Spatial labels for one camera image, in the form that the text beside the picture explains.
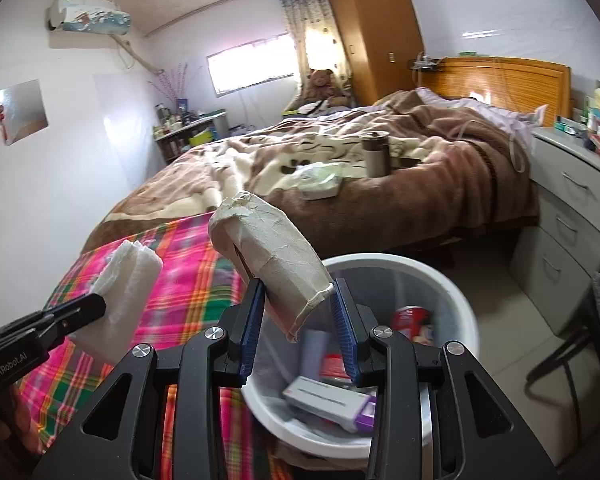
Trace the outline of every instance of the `grey drawer cabinet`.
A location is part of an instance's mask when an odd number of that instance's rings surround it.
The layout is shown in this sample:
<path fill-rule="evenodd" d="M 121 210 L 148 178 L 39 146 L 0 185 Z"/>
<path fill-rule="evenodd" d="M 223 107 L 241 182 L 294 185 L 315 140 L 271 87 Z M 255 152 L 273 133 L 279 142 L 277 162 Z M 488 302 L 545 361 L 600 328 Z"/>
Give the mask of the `grey drawer cabinet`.
<path fill-rule="evenodd" d="M 509 272 L 558 334 L 600 264 L 600 158 L 579 139 L 537 128 L 531 179 L 540 222 L 522 230 Z"/>

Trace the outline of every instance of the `blue gripper pad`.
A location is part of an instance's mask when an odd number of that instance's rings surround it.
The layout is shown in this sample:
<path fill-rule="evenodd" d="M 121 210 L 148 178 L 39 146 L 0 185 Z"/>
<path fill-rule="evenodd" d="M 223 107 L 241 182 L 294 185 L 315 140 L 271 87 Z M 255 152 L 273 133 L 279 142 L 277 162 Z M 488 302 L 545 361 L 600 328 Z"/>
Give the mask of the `blue gripper pad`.
<path fill-rule="evenodd" d="M 358 365 L 357 341 L 347 311 L 347 303 L 344 300 L 343 292 L 340 290 L 338 282 L 340 280 L 333 282 L 335 292 L 330 297 L 331 315 L 333 316 L 336 333 L 338 334 L 344 369 L 353 383 L 358 384 L 360 382 L 360 366 Z"/>
<path fill-rule="evenodd" d="M 240 375 L 243 383 L 247 382 L 247 377 L 253 370 L 253 361 L 256 357 L 256 348 L 258 346 L 258 336 L 260 335 L 260 325 L 262 324 L 262 314 L 264 312 L 265 288 L 262 282 L 256 288 L 253 302 L 247 317 L 246 329 L 242 338 L 242 359 L 240 360 Z"/>

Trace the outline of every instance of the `window frame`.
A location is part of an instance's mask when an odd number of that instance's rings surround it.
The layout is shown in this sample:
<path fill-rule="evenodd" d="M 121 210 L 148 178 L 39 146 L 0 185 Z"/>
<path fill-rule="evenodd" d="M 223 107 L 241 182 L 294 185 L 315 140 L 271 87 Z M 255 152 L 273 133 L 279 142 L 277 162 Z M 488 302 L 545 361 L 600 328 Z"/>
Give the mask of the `window frame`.
<path fill-rule="evenodd" d="M 209 56 L 206 56 L 206 69 L 209 71 L 209 77 L 211 79 L 211 85 L 214 88 L 214 93 L 216 94 L 216 97 L 222 97 L 222 96 L 225 96 L 225 95 L 229 95 L 229 94 L 232 94 L 234 92 L 239 92 L 240 90 L 244 90 L 245 88 L 251 88 L 253 86 L 261 85 L 263 83 L 269 83 L 270 81 L 277 81 L 278 79 L 285 79 L 287 77 L 293 77 L 294 73 L 291 72 L 289 74 L 279 75 L 279 76 L 276 76 L 276 77 L 270 77 L 269 79 L 264 79 L 262 81 L 258 81 L 257 83 L 252 83 L 252 84 L 247 85 L 247 86 L 241 86 L 240 88 L 235 88 L 233 90 L 227 90 L 226 92 L 218 93 L 218 91 L 216 91 L 216 84 L 214 83 L 214 78 L 211 75 L 211 66 L 209 65 L 209 59 L 211 57 L 218 56 L 219 54 L 222 54 L 223 52 L 227 52 L 229 50 L 233 50 L 234 48 L 240 48 L 242 46 L 247 46 L 249 44 L 260 43 L 261 41 L 276 40 L 277 38 L 280 38 L 281 36 L 291 36 L 291 33 L 289 33 L 289 32 L 282 32 L 281 34 L 276 34 L 275 36 L 269 36 L 268 38 L 261 38 L 260 40 L 247 41 L 246 43 L 243 43 L 243 44 L 240 44 L 240 45 L 231 46 L 229 48 L 226 48 L 224 50 L 221 50 L 219 52 L 216 52 L 214 54 L 210 54 Z"/>

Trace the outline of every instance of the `bed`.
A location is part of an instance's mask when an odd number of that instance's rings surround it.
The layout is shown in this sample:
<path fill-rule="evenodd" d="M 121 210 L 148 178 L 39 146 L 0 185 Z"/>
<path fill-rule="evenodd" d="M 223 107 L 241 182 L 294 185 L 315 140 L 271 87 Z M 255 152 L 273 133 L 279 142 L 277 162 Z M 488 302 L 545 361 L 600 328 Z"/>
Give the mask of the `bed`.
<path fill-rule="evenodd" d="M 515 100 L 522 105 L 517 112 L 533 112 L 548 104 L 546 124 L 552 123 L 555 114 L 566 113 L 567 67 L 481 58 L 448 59 L 441 66 L 444 72 L 423 74 L 423 81 L 442 96 L 489 92 L 492 103 L 505 105 L 507 98 Z M 515 76 L 518 72 L 525 75 Z M 504 96 L 502 81 L 507 85 Z M 525 85 L 538 89 L 538 95 L 525 93 Z M 392 155 L 415 155 L 423 163 L 388 177 L 363 178 L 357 136 L 365 129 L 389 131 L 394 135 Z M 248 137 L 202 146 L 179 158 L 107 215 L 48 304 L 87 291 L 121 238 L 140 240 L 163 259 L 164 269 L 133 344 L 147 342 L 157 349 L 182 344 L 213 325 L 242 293 L 239 276 L 213 250 L 206 234 L 210 211 L 224 196 L 240 189 L 260 191 L 287 213 L 322 257 L 384 251 L 534 222 L 536 195 L 528 179 L 528 164 L 515 167 L 528 161 L 523 144 L 510 141 L 509 134 L 475 110 L 445 110 L 423 104 L 416 92 L 399 92 L 375 111 L 352 110 L 318 123 L 289 121 Z M 296 196 L 297 190 L 286 187 L 298 165 L 335 158 L 344 160 L 350 172 L 337 197 L 306 203 Z M 22 400 L 44 445 L 53 442 L 109 371 L 110 367 L 66 341 L 51 352 L 48 362 L 24 378 Z M 172 387 L 162 479 L 171 477 L 174 396 Z M 275 456 L 272 437 L 251 416 L 238 390 L 222 392 L 221 416 L 231 480 L 291 478 L 288 466 Z"/>

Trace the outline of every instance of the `air conditioner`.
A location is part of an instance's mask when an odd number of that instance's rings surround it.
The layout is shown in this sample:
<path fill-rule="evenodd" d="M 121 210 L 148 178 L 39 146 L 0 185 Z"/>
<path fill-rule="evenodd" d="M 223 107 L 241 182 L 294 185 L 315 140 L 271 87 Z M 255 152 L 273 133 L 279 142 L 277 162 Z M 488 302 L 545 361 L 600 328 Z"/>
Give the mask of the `air conditioner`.
<path fill-rule="evenodd" d="M 131 27 L 131 15 L 109 0 L 54 0 L 48 11 L 48 27 L 122 36 Z"/>

